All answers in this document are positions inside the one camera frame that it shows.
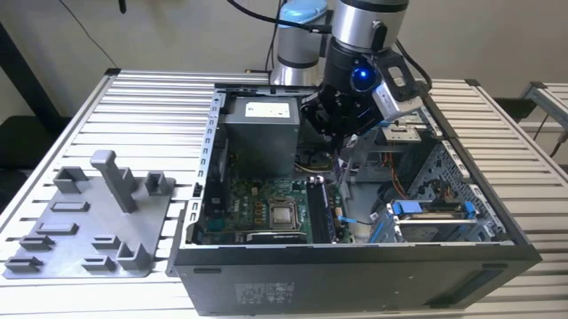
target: expansion slot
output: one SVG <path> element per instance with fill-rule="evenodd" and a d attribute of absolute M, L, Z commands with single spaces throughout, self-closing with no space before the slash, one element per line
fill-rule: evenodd
<path fill-rule="evenodd" d="M 307 186 L 313 243 L 333 243 L 337 241 L 337 236 L 324 178 L 311 177 Z"/>

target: wall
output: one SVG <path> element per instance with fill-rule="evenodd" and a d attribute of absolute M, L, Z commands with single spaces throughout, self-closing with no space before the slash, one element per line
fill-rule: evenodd
<path fill-rule="evenodd" d="M 126 15 L 117 0 L 66 3 L 122 68 L 264 67 L 272 25 L 225 0 L 127 0 Z M 277 0 L 241 3 L 276 13 Z M 531 80 L 568 82 L 567 10 L 566 0 L 413 0 L 400 38 L 433 78 L 476 78 L 495 96 L 518 96 Z M 58 0 L 0 0 L 0 20 L 54 103 L 73 114 L 109 60 Z"/>

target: circuit board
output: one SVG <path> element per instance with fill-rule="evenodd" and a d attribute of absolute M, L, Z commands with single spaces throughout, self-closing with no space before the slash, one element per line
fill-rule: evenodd
<path fill-rule="evenodd" d="M 270 206 L 274 201 L 294 203 L 294 225 L 289 229 L 274 229 Z M 213 244 L 244 243 L 244 236 L 260 231 L 297 231 L 312 240 L 311 218 L 305 181 L 233 180 L 229 190 L 229 212 L 222 219 L 208 222 L 208 237 Z"/>

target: motherboard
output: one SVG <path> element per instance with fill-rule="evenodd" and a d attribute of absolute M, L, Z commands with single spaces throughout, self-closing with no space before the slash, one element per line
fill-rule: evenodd
<path fill-rule="evenodd" d="M 278 233 L 301 236 L 307 243 L 313 243 L 307 187 L 307 181 L 300 180 L 232 180 L 228 212 L 222 218 L 209 218 L 205 242 L 248 244 L 252 236 L 257 236 L 256 240 L 269 240 L 269 233 Z M 343 201 L 335 187 L 329 187 L 328 196 L 331 210 L 341 211 Z"/>

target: metal table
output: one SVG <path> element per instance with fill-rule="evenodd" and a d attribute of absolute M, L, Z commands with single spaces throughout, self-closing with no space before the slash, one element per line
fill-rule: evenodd
<path fill-rule="evenodd" d="M 122 279 L 0 277 L 0 314 L 57 319 L 197 317 L 181 281 L 165 270 L 178 214 L 192 196 L 216 82 L 261 84 L 268 79 L 265 74 L 135 70 L 105 76 L 0 215 L 0 272 L 18 250 L 16 239 L 29 234 L 57 191 L 58 169 L 75 165 L 95 176 L 89 159 L 98 149 L 115 150 L 118 165 L 131 167 L 135 176 L 159 169 L 177 179 L 154 271 L 146 278 Z M 568 176 L 480 86 L 437 80 L 432 97 L 544 262 L 463 312 L 289 318 L 568 318 Z"/>
<path fill-rule="evenodd" d="M 530 98 L 568 130 L 568 84 L 531 82 L 522 97 Z"/>

